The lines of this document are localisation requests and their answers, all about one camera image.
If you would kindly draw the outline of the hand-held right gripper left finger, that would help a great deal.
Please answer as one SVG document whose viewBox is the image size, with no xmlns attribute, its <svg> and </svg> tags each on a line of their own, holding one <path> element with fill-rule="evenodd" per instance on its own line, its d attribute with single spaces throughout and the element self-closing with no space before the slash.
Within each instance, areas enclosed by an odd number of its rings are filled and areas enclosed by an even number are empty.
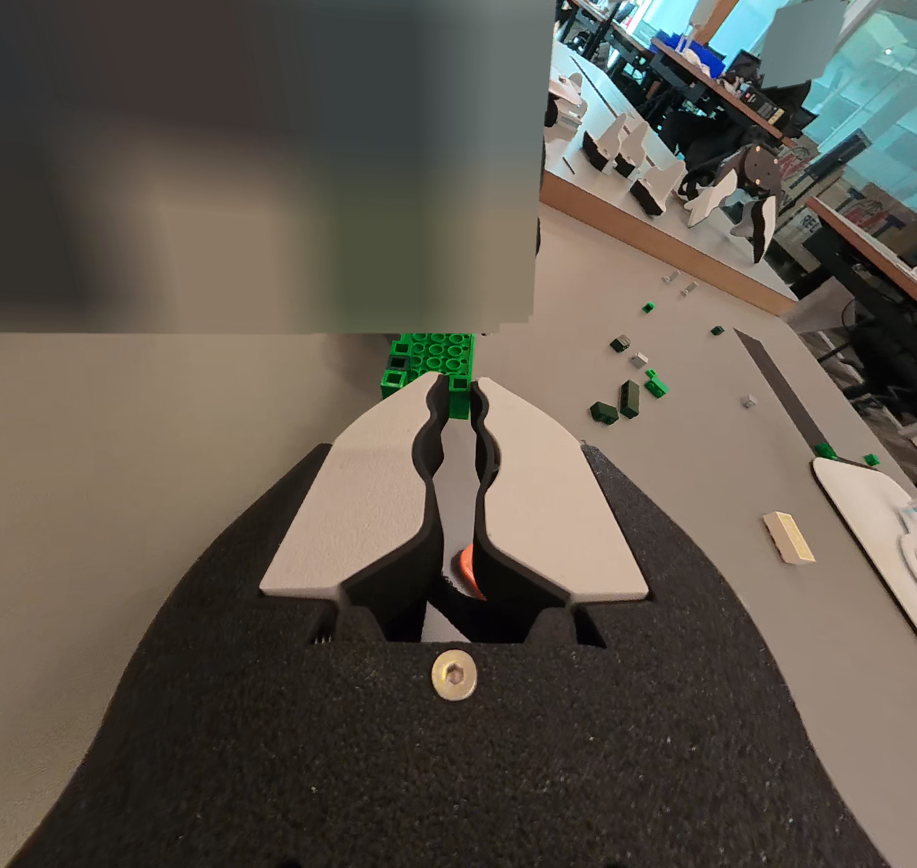
<svg viewBox="0 0 917 868">
<path fill-rule="evenodd" d="M 419 643 L 445 538 L 434 476 L 448 379 L 427 372 L 363 413 L 331 445 L 259 591 L 369 610 L 384 636 Z"/>
</svg>

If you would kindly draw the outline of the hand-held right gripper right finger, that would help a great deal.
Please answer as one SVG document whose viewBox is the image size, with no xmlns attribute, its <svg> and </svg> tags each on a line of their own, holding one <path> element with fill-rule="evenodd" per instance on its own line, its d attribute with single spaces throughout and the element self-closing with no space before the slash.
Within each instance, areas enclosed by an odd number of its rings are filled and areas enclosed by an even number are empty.
<svg viewBox="0 0 917 868">
<path fill-rule="evenodd" d="M 472 569 L 510 642 L 545 610 L 642 602 L 648 581 L 578 438 L 490 378 L 472 384 Z"/>
</svg>

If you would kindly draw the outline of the green studded baseplate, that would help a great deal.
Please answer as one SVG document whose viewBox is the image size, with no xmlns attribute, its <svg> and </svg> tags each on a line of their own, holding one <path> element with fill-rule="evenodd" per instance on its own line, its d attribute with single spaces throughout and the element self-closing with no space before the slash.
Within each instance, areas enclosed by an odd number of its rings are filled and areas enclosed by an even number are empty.
<svg viewBox="0 0 917 868">
<path fill-rule="evenodd" d="M 467 376 L 473 380 L 475 336 L 463 334 L 419 334 L 411 335 L 413 350 L 410 359 L 388 355 L 386 369 L 407 370 L 410 383 L 428 372 L 445 376 Z"/>
</svg>

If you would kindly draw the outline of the wooden desk with black legs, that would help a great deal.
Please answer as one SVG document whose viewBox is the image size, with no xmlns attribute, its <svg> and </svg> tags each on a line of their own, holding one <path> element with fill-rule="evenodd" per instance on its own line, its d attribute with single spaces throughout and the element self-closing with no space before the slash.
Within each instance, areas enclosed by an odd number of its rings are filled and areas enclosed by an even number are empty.
<svg viewBox="0 0 917 868">
<path fill-rule="evenodd" d="M 836 280 L 859 305 L 884 320 L 900 316 L 915 324 L 915 268 L 819 198 L 804 205 L 819 227 L 804 243 L 824 275 Z"/>
</svg>

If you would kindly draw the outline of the beige brick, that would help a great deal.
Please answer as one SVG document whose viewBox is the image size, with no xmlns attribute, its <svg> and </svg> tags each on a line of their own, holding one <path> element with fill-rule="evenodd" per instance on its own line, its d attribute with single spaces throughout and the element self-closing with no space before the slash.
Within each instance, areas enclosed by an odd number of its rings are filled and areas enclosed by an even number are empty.
<svg viewBox="0 0 917 868">
<path fill-rule="evenodd" d="M 762 522 L 784 564 L 806 565 L 816 562 L 808 542 L 790 514 L 772 511 L 762 517 Z"/>
</svg>

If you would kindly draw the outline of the black strip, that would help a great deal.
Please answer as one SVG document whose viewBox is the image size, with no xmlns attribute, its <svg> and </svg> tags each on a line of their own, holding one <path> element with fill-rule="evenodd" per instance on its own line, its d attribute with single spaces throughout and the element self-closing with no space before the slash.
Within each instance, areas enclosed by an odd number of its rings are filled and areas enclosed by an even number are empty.
<svg viewBox="0 0 917 868">
<path fill-rule="evenodd" d="M 770 386 L 779 404 L 784 409 L 787 416 L 789 416 L 794 427 L 806 441 L 812 453 L 818 456 L 812 448 L 820 442 L 828 442 L 827 437 L 821 431 L 814 418 L 806 410 L 801 399 L 780 371 L 775 360 L 764 345 L 758 339 L 736 328 L 735 333 L 743 347 L 745 347 L 750 358 L 757 366 L 758 371 Z"/>
</svg>

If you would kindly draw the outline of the white mat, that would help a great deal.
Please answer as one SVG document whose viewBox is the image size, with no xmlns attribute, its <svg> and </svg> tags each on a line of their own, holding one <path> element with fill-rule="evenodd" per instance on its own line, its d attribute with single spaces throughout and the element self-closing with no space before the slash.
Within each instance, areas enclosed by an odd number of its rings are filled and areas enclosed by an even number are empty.
<svg viewBox="0 0 917 868">
<path fill-rule="evenodd" d="M 916 628 L 916 501 L 894 479 L 868 466 L 816 457 L 821 491 Z"/>
</svg>

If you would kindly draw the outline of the white and black printed part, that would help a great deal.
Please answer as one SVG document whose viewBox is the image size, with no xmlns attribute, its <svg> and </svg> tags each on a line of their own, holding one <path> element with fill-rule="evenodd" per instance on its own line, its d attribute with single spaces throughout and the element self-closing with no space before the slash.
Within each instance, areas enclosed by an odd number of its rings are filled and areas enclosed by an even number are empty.
<svg viewBox="0 0 917 868">
<path fill-rule="evenodd" d="M 623 178 L 630 178 L 647 158 L 645 141 L 650 126 L 641 123 L 622 138 L 618 154 L 614 159 L 614 169 Z"/>
<path fill-rule="evenodd" d="M 552 67 L 548 82 L 548 100 L 544 114 L 544 128 L 558 125 L 579 129 L 588 103 L 581 96 L 583 84 L 581 72 L 565 74 Z"/>
<path fill-rule="evenodd" d="M 686 166 L 681 159 L 674 159 L 666 166 L 652 165 L 631 184 L 629 192 L 646 216 L 656 218 L 666 211 L 668 198 L 685 174 Z"/>
<path fill-rule="evenodd" d="M 583 130 L 581 150 L 589 165 L 598 172 L 608 175 L 616 171 L 616 160 L 627 136 L 626 122 L 626 114 L 617 116 L 598 137 L 588 129 Z"/>
</svg>

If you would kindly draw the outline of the black and white gripper assembly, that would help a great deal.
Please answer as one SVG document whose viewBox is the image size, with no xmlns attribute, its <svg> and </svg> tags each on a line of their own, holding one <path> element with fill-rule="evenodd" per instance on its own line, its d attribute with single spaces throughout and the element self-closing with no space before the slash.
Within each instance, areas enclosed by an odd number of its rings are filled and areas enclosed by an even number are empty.
<svg viewBox="0 0 917 868">
<path fill-rule="evenodd" d="M 748 144 L 725 159 L 698 164 L 684 175 L 677 194 L 689 215 L 687 226 L 693 228 L 737 191 L 748 200 L 730 234 L 751 243 L 758 264 L 773 238 L 782 197 L 778 160 L 770 149 Z"/>
</svg>

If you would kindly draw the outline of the black office chair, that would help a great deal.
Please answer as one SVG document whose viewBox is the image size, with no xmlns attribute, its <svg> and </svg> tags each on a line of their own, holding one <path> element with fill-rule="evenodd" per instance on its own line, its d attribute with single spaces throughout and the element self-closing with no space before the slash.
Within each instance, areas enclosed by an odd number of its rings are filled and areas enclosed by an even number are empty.
<svg viewBox="0 0 917 868">
<path fill-rule="evenodd" d="M 659 139 L 673 154 L 682 153 L 686 168 L 691 170 L 721 152 L 726 129 L 715 117 L 672 111 L 662 122 Z"/>
</svg>

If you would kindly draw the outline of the cardboard box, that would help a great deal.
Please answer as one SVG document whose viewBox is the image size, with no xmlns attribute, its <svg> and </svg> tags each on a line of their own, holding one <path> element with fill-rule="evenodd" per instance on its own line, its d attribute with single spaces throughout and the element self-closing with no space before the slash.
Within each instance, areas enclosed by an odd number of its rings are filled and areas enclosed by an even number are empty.
<svg viewBox="0 0 917 868">
<path fill-rule="evenodd" d="M 915 210 L 872 182 L 849 187 L 836 209 L 861 231 L 882 241 L 899 236 L 916 222 Z"/>
</svg>

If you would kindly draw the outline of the long wooden workbench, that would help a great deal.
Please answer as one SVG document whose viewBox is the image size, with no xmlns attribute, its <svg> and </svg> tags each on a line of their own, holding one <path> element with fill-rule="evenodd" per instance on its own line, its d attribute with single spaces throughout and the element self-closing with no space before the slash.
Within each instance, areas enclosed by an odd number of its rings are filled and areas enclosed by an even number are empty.
<svg viewBox="0 0 917 868">
<path fill-rule="evenodd" d="M 772 116 L 763 116 L 756 111 L 742 97 L 732 93 L 721 76 L 713 76 L 704 71 L 704 61 L 693 61 L 687 53 L 691 51 L 694 28 L 690 23 L 689 32 L 678 37 L 678 43 L 673 46 L 667 43 L 664 37 L 653 37 L 647 45 L 628 35 L 625 29 L 616 23 L 611 14 L 603 14 L 596 5 L 588 0 L 562 0 L 556 14 L 559 17 L 562 42 L 565 42 L 572 30 L 576 14 L 584 13 L 592 18 L 597 26 L 590 35 L 590 41 L 583 50 L 583 58 L 590 59 L 592 53 L 598 48 L 600 42 L 613 33 L 611 45 L 620 54 L 622 60 L 631 65 L 641 65 L 653 72 L 661 83 L 669 88 L 668 97 L 647 97 L 646 102 L 653 101 L 649 110 L 652 117 L 662 118 L 664 105 L 674 101 L 678 96 L 681 100 L 696 104 L 706 96 L 714 97 L 720 106 L 725 108 L 733 121 L 741 127 L 758 127 L 761 132 L 772 138 L 778 147 L 792 148 L 794 137 L 784 134 L 776 126 L 778 113 Z"/>
</svg>

